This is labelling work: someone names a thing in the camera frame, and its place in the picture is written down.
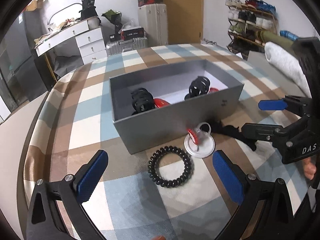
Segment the person's right hand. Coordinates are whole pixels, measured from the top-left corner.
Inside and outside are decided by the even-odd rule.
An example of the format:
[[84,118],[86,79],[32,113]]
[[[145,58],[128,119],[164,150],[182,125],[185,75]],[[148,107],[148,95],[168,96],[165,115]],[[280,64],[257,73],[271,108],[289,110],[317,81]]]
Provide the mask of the person's right hand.
[[302,163],[303,163],[304,175],[309,180],[313,180],[316,174],[317,168],[316,168],[316,165],[312,162],[312,158],[311,157],[305,158],[303,159]]

